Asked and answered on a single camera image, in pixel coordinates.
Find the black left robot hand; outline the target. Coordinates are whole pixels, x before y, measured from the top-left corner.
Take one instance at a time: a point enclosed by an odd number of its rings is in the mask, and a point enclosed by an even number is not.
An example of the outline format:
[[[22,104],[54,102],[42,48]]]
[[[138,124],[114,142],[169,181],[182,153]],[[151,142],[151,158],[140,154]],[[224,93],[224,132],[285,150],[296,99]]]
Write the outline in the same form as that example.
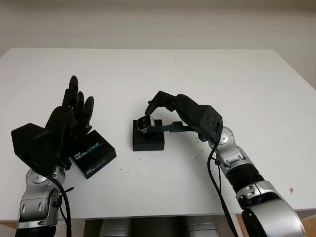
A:
[[[45,126],[53,137],[54,158],[68,158],[77,141],[92,129],[90,120],[93,108],[94,98],[84,98],[84,94],[79,91],[78,78],[73,75],[65,90],[62,105],[53,110]]]

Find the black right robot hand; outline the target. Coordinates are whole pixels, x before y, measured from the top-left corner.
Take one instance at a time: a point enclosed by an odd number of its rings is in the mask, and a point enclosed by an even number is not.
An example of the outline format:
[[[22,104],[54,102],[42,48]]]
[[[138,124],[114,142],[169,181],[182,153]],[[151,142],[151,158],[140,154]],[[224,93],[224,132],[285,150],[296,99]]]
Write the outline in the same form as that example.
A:
[[[194,131],[200,135],[205,136],[206,132],[200,126],[200,118],[196,120],[194,112],[197,111],[199,104],[184,94],[173,96],[163,91],[159,91],[155,97],[148,102],[145,110],[145,115],[151,115],[155,109],[164,107],[169,111],[176,111],[183,122],[187,124],[184,126],[182,122],[173,122],[171,125],[158,126],[158,128],[150,128],[150,132],[184,132]]]

